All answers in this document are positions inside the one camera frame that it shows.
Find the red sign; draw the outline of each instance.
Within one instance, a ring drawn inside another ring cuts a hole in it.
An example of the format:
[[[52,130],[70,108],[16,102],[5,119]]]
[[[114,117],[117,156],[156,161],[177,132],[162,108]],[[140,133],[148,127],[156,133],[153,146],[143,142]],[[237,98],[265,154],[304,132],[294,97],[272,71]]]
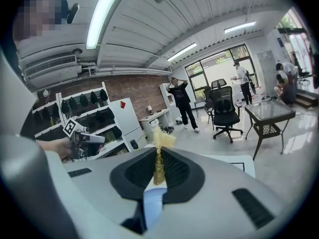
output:
[[[124,109],[126,103],[124,103],[123,101],[121,101],[121,108]]]

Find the ceiling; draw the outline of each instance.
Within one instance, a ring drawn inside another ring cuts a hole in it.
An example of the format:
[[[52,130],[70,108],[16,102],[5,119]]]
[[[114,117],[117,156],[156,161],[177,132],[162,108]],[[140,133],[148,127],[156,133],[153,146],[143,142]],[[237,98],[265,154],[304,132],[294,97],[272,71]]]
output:
[[[22,68],[45,57],[80,48],[84,62],[99,68],[126,67],[166,70],[193,53],[247,33],[267,34],[291,7],[284,0],[120,0],[105,26],[100,45],[86,50],[85,42],[98,0],[68,0],[80,10],[71,25],[24,40],[18,47]],[[254,26],[224,34],[224,29],[246,21]],[[167,58],[196,42],[174,61]]]

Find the office chair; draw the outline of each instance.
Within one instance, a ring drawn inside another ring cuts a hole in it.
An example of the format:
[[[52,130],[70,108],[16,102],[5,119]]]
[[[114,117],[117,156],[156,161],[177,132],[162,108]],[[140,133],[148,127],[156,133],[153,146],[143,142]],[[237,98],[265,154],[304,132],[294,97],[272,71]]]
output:
[[[209,123],[209,119],[211,117],[211,121],[212,123],[214,122],[214,114],[213,114],[213,110],[214,110],[214,102],[213,101],[209,101],[207,103],[205,103],[204,105],[204,110],[206,111],[207,115],[208,115],[208,122]]]
[[[211,82],[211,89],[214,90],[226,85],[227,85],[227,82],[224,79],[218,79],[216,81]]]
[[[214,89],[211,92],[211,98],[215,107],[213,123],[217,126],[216,130],[222,129],[222,131],[213,136],[213,139],[216,139],[217,135],[227,132],[230,143],[233,143],[230,131],[239,131],[240,134],[243,134],[243,130],[232,128],[234,124],[237,124],[240,121],[233,105],[232,88],[230,86],[223,88],[218,87],[218,89]]]
[[[194,105],[195,105],[195,110],[196,110],[196,113],[197,113],[197,117],[198,117],[199,113],[198,113],[196,104],[205,103],[205,102],[206,102],[206,100],[203,97],[196,98],[196,100],[194,102]]]
[[[205,101],[205,102],[210,101],[209,93],[210,93],[210,87],[209,87],[209,86],[206,86],[206,87],[204,88],[204,95],[205,95],[205,98],[206,98],[206,101]]]
[[[310,83],[310,80],[307,79],[307,76],[309,75],[310,72],[303,72],[303,69],[298,68],[298,75],[299,75],[298,82],[300,84],[304,83],[304,82]]]

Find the air conditioner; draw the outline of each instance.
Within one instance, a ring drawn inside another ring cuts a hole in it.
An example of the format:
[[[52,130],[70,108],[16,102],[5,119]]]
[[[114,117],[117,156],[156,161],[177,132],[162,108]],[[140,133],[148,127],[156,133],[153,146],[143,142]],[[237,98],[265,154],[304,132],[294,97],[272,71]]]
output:
[[[54,58],[25,69],[24,75],[29,79],[61,68],[75,66],[76,55]]]
[[[30,83],[36,88],[44,88],[53,84],[78,78],[78,73],[82,71],[82,66],[66,67],[30,79]]]

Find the glass table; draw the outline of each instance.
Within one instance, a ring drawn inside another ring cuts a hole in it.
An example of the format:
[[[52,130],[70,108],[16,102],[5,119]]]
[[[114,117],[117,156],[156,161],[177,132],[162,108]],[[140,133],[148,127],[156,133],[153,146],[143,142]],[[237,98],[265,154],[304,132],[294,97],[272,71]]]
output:
[[[296,111],[274,100],[246,106],[245,110],[249,114],[249,119],[251,124],[247,132],[247,135],[249,134],[251,128],[253,127],[259,136],[253,160],[255,160],[257,151],[261,145],[262,140],[266,138],[278,136],[278,135],[281,135],[282,145],[283,145],[281,154],[283,154],[283,150],[284,150],[283,133],[288,125],[289,120],[296,116]],[[284,129],[281,130],[275,123],[285,121],[285,120],[287,120],[287,123]]]

